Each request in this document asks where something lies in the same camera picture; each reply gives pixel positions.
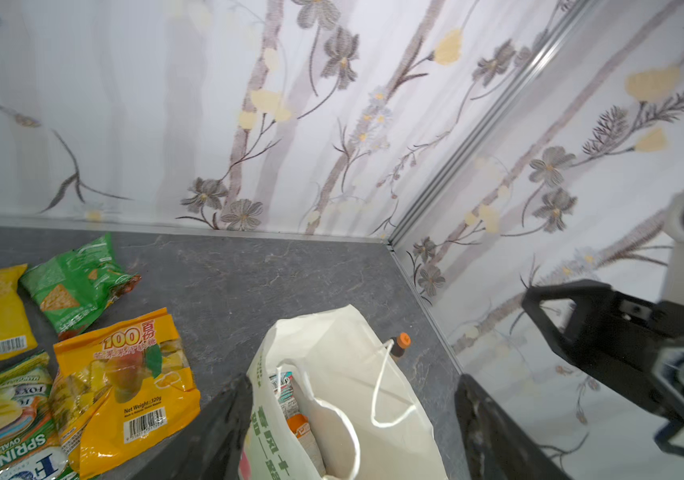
table surface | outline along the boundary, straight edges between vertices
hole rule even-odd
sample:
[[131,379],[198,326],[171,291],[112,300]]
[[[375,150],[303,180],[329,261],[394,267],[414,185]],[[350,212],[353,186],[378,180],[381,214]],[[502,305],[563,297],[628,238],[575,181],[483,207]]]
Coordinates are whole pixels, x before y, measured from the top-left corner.
[[[0,227],[0,268],[40,264],[101,234]],[[385,245],[138,233],[114,233],[112,241],[118,263],[142,281],[90,330],[167,307],[201,390],[201,406],[246,372],[276,320],[352,304],[380,339],[400,332],[412,337],[399,367],[433,422],[449,478],[469,478],[454,410],[458,373]],[[22,288],[20,296],[54,374],[56,334]],[[1,361],[0,370],[29,354]],[[128,478],[168,441],[101,478]]]

